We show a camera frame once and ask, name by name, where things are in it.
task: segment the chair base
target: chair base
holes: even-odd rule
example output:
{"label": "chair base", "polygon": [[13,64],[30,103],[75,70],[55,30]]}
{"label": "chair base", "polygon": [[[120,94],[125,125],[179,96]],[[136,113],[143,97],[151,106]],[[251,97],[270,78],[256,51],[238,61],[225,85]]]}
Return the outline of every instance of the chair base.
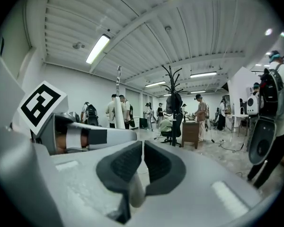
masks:
{"label": "chair base", "polygon": [[[169,143],[171,145],[172,139],[171,137],[167,137],[164,141],[162,141],[161,143]],[[182,147],[180,143],[177,142],[176,140],[176,145],[179,145],[179,147]]]}

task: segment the wooden desk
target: wooden desk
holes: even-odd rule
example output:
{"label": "wooden desk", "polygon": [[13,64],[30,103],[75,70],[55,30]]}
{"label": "wooden desk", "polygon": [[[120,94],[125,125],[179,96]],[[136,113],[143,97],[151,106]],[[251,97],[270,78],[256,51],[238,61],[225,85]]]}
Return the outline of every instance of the wooden desk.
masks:
{"label": "wooden desk", "polygon": [[183,122],[182,147],[184,147],[184,142],[192,142],[195,144],[195,149],[197,149],[198,141],[199,141],[199,123]]}

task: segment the coat rack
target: coat rack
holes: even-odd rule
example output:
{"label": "coat rack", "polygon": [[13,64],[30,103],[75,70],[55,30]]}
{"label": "coat rack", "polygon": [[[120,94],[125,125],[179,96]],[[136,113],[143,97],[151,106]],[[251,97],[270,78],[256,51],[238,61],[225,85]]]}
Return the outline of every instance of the coat rack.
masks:
{"label": "coat rack", "polygon": [[180,68],[179,70],[175,71],[174,73],[172,73],[171,71],[171,67],[169,66],[169,70],[167,70],[164,66],[162,66],[166,71],[167,74],[165,76],[169,76],[170,78],[170,87],[166,86],[166,85],[162,85],[164,87],[167,87],[165,90],[168,91],[171,94],[171,109],[172,109],[172,114],[173,114],[173,120],[172,120],[172,141],[171,141],[171,145],[172,146],[176,146],[176,127],[177,127],[177,120],[176,120],[176,99],[175,99],[175,93],[179,93],[181,92],[183,89],[176,91],[176,87],[180,85],[180,83],[178,83],[176,85],[176,82],[180,76],[180,74],[177,75],[176,80],[174,80],[174,76],[175,74],[182,70],[182,68]]}

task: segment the black pants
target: black pants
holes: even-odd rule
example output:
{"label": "black pants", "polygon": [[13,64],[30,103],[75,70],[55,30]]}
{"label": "black pants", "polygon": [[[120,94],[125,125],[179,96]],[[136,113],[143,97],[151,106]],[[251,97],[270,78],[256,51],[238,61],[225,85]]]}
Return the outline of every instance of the black pants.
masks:
{"label": "black pants", "polygon": [[127,130],[129,130],[129,122],[124,122],[124,124],[125,124],[125,128],[126,128]]}
{"label": "black pants", "polygon": [[224,127],[225,127],[225,116],[220,114],[217,129],[221,131],[223,130]]}
{"label": "black pants", "polygon": [[[273,146],[271,147],[271,150],[268,154],[267,164],[265,165],[260,176],[257,178],[257,180],[254,183],[254,186],[256,188],[259,188],[264,184],[264,182],[269,178],[270,174],[273,172],[275,167],[282,160],[283,156],[284,156],[284,135],[281,135],[279,137],[276,137]],[[259,165],[254,165],[250,170],[247,178],[250,180],[254,178],[254,176],[260,171],[263,164],[264,162]]]}

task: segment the chair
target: chair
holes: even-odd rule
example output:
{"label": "chair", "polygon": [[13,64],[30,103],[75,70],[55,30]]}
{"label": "chair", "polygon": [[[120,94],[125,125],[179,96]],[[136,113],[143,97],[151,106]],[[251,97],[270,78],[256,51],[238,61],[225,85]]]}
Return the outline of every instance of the chair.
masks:
{"label": "chair", "polygon": [[172,142],[172,131],[173,131],[173,130],[176,130],[176,137],[180,137],[180,136],[181,136],[180,125],[181,125],[182,119],[183,119],[183,114],[182,114],[182,113],[178,113],[178,114],[176,115],[176,128],[173,129],[172,126],[170,126],[170,127],[171,127],[171,131],[169,131],[169,132],[161,132],[161,135],[162,135],[162,136],[167,137],[167,138],[166,138],[163,142],[161,142],[161,143],[169,143],[169,144],[171,145],[171,142]]}

